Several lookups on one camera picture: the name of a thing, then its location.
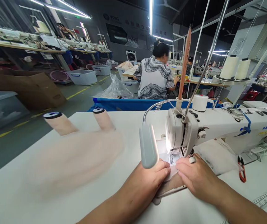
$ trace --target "blue tape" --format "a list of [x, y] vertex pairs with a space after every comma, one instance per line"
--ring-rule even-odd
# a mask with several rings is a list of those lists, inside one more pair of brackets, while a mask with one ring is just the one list
[[242, 132], [242, 133], [240, 133], [240, 134], [237, 135], [237, 136], [241, 136], [241, 135], [244, 135], [244, 134], [247, 134], [247, 133], [249, 133], [249, 134], [251, 133], [251, 120], [248, 118], [248, 116], [247, 116], [245, 113], [243, 113], [243, 115], [244, 115], [245, 118], [248, 120], [249, 124], [248, 124], [247, 127], [244, 126], [243, 129], [244, 129], [245, 131]]

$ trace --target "concrete floor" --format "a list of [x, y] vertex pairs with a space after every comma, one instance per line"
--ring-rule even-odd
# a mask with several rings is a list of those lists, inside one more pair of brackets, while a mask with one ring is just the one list
[[[71, 83], [67, 86], [58, 85], [66, 98], [87, 87], [89, 88], [71, 97], [61, 107], [49, 111], [60, 111], [67, 117], [70, 117], [76, 112], [87, 111], [94, 104], [92, 100], [93, 96], [98, 92], [105, 90], [111, 83], [110, 76], [98, 76], [97, 80], [98, 82], [90, 87], [77, 86]], [[11, 131], [5, 136], [0, 137], [0, 169], [52, 130], [52, 128], [44, 121], [42, 115], [32, 118], [33, 115], [40, 114], [41, 112], [42, 111], [31, 112], [26, 117], [14, 121], [0, 129], [0, 135]], [[13, 128], [28, 120], [28, 123], [20, 127]]]

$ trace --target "black hair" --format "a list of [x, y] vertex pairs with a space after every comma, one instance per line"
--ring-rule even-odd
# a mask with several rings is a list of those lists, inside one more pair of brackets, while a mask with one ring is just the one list
[[154, 57], [161, 58], [164, 54], [169, 55], [169, 47], [164, 43], [162, 39], [159, 39], [154, 42], [154, 48], [152, 51]]
[[63, 27], [65, 27], [62, 23], [57, 23], [57, 25], [58, 25], [58, 26], [63, 26]]

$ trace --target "thread snips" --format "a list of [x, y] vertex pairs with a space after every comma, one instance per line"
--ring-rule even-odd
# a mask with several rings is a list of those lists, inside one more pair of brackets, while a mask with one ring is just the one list
[[239, 158], [238, 156], [238, 160], [237, 160], [238, 164], [240, 165], [240, 167], [243, 169], [243, 171], [239, 171], [239, 179], [241, 180], [241, 182], [245, 183], [246, 182], [246, 171], [245, 171], [245, 164], [243, 162], [243, 159]]

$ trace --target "black and white shirt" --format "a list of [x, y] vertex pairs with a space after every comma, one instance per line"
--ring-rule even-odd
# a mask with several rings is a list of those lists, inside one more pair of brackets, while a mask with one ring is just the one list
[[133, 74], [141, 81], [140, 99], [165, 100], [167, 88], [174, 88], [171, 70], [157, 59], [145, 58]]

